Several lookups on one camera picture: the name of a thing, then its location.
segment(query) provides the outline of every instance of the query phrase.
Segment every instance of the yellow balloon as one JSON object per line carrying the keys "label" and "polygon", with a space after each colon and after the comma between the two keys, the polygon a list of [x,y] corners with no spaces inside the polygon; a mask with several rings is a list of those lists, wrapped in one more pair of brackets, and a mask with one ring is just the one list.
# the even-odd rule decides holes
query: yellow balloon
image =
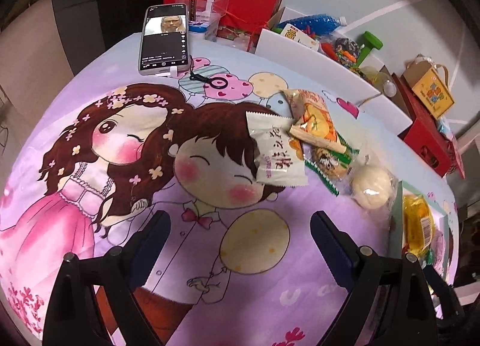
{"label": "yellow balloon", "polygon": [[278,214],[256,209],[240,216],[226,231],[220,259],[233,272],[262,273],[280,262],[289,241],[289,226]]}
{"label": "yellow balloon", "polygon": [[273,94],[287,90],[289,87],[285,80],[271,72],[256,73],[248,81],[254,87],[254,94],[261,98],[270,98]]}
{"label": "yellow balloon", "polygon": [[445,200],[443,201],[443,210],[446,214],[450,213],[450,207],[448,206],[448,202]]}

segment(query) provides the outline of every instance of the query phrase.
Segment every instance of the green toy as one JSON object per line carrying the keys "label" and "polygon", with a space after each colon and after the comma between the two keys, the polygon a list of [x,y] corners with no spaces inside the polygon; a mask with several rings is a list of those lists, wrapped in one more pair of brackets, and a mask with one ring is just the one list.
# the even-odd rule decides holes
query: green toy
{"label": "green toy", "polygon": [[357,62],[353,65],[354,67],[358,67],[367,58],[372,49],[380,50],[383,47],[383,42],[370,32],[364,32],[363,39],[365,40],[365,45],[360,51]]}

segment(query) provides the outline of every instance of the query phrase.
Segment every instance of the phone screen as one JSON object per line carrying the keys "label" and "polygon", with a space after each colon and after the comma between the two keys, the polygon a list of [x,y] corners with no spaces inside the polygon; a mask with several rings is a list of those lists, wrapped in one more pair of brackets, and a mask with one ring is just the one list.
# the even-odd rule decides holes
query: phone screen
{"label": "phone screen", "polygon": [[148,8],[140,71],[188,63],[187,9],[183,4]]}

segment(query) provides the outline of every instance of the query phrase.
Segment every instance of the yellow snack package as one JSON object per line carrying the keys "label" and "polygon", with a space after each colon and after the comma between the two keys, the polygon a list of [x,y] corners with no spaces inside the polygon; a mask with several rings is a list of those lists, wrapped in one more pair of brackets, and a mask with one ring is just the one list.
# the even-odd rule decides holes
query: yellow snack package
{"label": "yellow snack package", "polygon": [[435,231],[434,218],[423,196],[403,196],[403,218],[406,230],[408,252],[424,255]]}
{"label": "yellow snack package", "polygon": [[292,109],[290,134],[308,144],[324,147],[343,154],[347,147],[340,142],[325,101],[321,96],[307,90],[283,90]]}

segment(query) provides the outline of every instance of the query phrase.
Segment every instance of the white snack bag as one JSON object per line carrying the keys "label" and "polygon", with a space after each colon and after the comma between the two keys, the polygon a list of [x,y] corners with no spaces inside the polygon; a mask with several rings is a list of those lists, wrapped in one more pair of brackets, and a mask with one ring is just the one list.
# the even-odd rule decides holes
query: white snack bag
{"label": "white snack bag", "polygon": [[250,137],[256,141],[257,182],[273,186],[306,186],[302,145],[288,133],[295,120],[247,112]]}

